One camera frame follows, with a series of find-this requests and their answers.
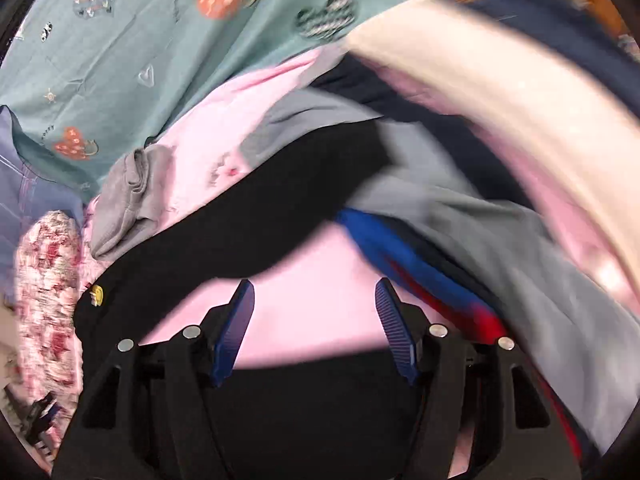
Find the black pants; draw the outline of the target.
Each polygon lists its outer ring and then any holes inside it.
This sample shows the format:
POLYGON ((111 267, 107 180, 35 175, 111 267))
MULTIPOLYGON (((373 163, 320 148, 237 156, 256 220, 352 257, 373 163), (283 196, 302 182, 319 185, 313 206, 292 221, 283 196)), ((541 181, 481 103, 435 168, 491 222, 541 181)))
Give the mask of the black pants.
POLYGON ((74 324, 85 389, 53 468, 58 479, 443 479, 461 396, 461 359, 424 315, 449 302, 398 259, 384 292, 413 298, 419 375, 388 350, 293 365, 234 366, 260 297, 258 274, 332 220, 390 166, 374 122, 294 141, 209 204, 130 250, 82 295, 74 324))

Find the cream quilted mattress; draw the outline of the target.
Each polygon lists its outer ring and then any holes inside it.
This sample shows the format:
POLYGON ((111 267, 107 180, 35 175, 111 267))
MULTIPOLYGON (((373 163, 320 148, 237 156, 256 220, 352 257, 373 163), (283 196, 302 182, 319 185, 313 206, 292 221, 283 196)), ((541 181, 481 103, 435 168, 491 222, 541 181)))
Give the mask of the cream quilted mattress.
POLYGON ((350 50, 442 92, 547 169, 639 278, 639 121, 599 81, 450 0, 408 0, 346 37, 350 50))

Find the pink floral bed sheet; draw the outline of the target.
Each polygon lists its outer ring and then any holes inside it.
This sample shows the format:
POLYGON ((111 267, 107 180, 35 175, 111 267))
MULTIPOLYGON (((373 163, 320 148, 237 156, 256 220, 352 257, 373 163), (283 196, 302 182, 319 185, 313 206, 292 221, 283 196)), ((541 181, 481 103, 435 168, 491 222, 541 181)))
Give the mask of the pink floral bed sheet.
POLYGON ((157 231, 93 272, 74 313, 82 371, 201 321, 242 278, 255 310, 240 366, 206 394, 239 479, 389 479, 416 416, 374 316, 378 276, 333 218, 367 145, 330 132, 250 166, 242 141, 282 96, 340 60, 314 49, 234 78, 171 127, 157 231))

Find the folded grey garment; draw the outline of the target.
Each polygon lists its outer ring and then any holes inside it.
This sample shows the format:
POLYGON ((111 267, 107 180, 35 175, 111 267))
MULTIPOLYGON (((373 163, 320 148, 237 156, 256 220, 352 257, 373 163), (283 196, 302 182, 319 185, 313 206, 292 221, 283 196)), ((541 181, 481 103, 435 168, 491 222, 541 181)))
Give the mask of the folded grey garment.
POLYGON ((93 214, 93 258, 114 261, 155 234, 164 212, 171 159, 170 148, 151 145, 114 163, 93 214))

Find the red floral pillow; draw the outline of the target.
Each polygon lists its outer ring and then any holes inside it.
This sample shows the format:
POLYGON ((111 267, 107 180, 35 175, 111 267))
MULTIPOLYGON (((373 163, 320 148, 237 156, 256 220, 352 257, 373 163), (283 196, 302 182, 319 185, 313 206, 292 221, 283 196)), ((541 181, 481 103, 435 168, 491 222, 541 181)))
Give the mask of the red floral pillow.
POLYGON ((82 388, 73 314, 79 297, 75 221, 50 211, 21 238, 14 258, 18 362, 29 400, 53 393, 60 410, 50 434, 62 440, 82 388))

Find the dark navy garment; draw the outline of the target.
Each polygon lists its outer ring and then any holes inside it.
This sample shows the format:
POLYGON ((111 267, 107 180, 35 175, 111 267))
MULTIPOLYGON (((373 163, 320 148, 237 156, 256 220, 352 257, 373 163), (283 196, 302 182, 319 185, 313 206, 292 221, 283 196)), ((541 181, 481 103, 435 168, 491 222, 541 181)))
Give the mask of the dark navy garment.
MULTIPOLYGON (((457 10, 469 10, 478 18, 502 23, 505 30, 521 32, 593 77, 613 93, 634 116, 639 115, 639 64, 623 51, 594 18, 567 0, 444 0, 457 10)), ((349 54, 312 84, 371 107, 390 118, 418 120, 431 129, 480 195, 507 200, 530 208, 533 203, 506 165, 473 139, 463 120, 444 119, 399 102, 399 92, 349 54)))

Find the blue and red garment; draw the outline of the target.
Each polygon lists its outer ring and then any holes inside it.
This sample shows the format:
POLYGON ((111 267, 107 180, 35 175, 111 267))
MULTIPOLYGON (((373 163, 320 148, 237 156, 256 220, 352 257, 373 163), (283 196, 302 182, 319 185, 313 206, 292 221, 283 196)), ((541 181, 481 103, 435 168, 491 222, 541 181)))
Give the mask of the blue and red garment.
POLYGON ((376 270, 453 322, 469 340, 493 344, 511 336, 518 344, 524 341, 522 331, 506 319, 510 304, 408 223, 354 208, 342 209, 336 220, 376 270))

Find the grey fleece garment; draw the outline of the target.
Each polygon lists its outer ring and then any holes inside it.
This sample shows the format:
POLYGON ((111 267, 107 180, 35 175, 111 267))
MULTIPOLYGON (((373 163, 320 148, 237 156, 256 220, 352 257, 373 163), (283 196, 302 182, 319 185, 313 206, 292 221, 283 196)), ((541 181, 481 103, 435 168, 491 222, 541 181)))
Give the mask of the grey fleece garment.
POLYGON ((360 119, 380 127, 392 166, 352 206, 407 222, 483 282, 594 444, 612 448, 639 402, 639 320, 562 254, 536 212, 480 197, 449 151, 487 153, 462 120, 307 88, 273 104, 240 150, 258 166, 314 129, 360 119))

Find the blue denim cloth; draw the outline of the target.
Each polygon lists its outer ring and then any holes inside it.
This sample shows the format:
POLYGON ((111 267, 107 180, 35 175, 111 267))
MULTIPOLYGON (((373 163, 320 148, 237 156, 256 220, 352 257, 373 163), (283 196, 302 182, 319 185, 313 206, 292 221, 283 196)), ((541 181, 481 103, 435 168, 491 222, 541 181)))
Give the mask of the blue denim cloth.
POLYGON ((60 210, 84 223, 81 199, 69 188, 38 177, 21 160, 13 135, 18 123, 9 107, 1 107, 0 250, 1 292, 13 296, 14 255, 21 237, 49 211, 60 210))

